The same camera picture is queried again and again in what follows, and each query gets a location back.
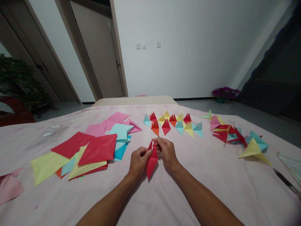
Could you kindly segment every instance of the houseplant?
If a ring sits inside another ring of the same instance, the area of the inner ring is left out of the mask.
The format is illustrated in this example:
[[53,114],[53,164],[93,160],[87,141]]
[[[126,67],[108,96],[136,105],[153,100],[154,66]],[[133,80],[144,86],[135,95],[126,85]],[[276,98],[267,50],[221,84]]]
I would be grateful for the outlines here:
[[42,84],[34,78],[34,70],[22,59],[0,56],[0,93],[21,100],[30,111],[53,102]]
[[216,102],[224,103],[225,100],[235,100],[240,93],[238,89],[232,89],[230,87],[221,87],[212,91],[213,97],[216,98]]

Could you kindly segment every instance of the baseboard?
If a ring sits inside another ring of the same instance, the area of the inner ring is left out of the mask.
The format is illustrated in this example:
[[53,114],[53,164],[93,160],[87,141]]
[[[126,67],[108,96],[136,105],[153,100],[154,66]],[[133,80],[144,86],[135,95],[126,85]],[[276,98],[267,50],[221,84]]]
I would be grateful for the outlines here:
[[175,101],[181,100],[213,100],[214,97],[195,97],[195,98],[174,98]]

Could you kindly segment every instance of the potted plant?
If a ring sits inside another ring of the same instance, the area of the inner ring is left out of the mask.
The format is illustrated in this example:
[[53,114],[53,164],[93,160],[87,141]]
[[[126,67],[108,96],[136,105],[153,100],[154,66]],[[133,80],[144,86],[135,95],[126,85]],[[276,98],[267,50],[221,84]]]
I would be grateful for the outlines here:
[[238,94],[240,94],[238,89],[230,87],[221,87],[212,91],[212,95],[218,103],[224,103],[226,100],[235,100]]

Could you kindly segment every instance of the green plant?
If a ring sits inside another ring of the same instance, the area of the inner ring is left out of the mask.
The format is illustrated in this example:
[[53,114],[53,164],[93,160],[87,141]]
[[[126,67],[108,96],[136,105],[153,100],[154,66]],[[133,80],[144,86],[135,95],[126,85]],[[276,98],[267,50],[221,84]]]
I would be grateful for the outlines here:
[[29,110],[52,105],[49,94],[34,78],[34,70],[22,59],[0,56],[0,93],[21,100]]

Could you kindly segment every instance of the forearm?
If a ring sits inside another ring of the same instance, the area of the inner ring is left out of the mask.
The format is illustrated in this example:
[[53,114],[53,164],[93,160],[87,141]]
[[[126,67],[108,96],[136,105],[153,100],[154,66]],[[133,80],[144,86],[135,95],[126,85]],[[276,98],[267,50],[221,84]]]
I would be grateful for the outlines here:
[[182,165],[172,174],[185,193],[198,221],[207,225],[243,225],[209,189],[196,180]]
[[114,225],[118,213],[137,178],[126,175],[124,179],[104,198],[97,202],[77,223],[81,225]]

